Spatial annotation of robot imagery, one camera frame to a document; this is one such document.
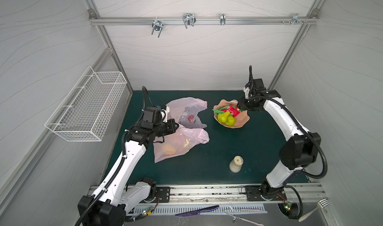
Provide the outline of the pink plastic bag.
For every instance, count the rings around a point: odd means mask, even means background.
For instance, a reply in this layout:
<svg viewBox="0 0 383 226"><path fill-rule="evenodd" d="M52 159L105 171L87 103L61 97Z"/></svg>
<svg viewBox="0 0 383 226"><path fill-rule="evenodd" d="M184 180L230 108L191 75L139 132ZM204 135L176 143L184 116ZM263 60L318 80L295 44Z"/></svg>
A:
<svg viewBox="0 0 383 226"><path fill-rule="evenodd" d="M179 124L174 134L164 137L164 143L154 143L154 162L187 154L194 146L209 142L209 135L198 117L198 113L207 109L207 101L184 97L167 103L170 107L168 118L173 118ZM194 115L195 123L188 122L188 117Z"/></svg>

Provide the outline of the red yellow peach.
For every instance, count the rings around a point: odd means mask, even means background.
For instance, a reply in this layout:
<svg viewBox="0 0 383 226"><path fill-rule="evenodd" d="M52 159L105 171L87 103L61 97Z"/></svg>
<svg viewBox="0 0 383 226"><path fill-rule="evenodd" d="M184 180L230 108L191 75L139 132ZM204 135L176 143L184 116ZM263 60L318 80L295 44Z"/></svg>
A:
<svg viewBox="0 0 383 226"><path fill-rule="evenodd" d="M195 123L195 117L194 117L194 115L190 115L190 116L188 117L188 122L191 123L191 124L194 124L194 123Z"/></svg>

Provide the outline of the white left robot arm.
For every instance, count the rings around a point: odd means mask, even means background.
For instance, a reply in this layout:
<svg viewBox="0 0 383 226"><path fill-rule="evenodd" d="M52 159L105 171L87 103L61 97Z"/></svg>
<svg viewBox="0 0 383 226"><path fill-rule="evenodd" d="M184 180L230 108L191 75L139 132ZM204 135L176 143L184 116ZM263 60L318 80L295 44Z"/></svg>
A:
<svg viewBox="0 0 383 226"><path fill-rule="evenodd" d="M169 118L166 105L147 107L138 122L122 136L122 151L111 171L91 196L83 196L78 203L77 226L122 226L126 215L137 204L152 199L156 191L153 180L143 180L129 190L128 198L121 202L126 184L141 157L156 138L174 134L179 124Z"/></svg>

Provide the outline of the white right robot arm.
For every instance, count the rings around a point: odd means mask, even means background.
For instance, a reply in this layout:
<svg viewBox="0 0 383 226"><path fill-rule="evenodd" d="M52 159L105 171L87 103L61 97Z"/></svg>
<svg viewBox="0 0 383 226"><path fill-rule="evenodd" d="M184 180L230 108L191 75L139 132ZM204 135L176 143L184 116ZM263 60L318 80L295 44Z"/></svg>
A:
<svg viewBox="0 0 383 226"><path fill-rule="evenodd" d="M274 89L267 89L262 79L250 76L243 92L244 96L238 100L238 108L268 112L286 140L279 151L278 163L259 188L262 198L272 200L298 173L313 179L324 178L328 172L328 162L320 147L321 136L304 127L287 108L281 95Z"/></svg>

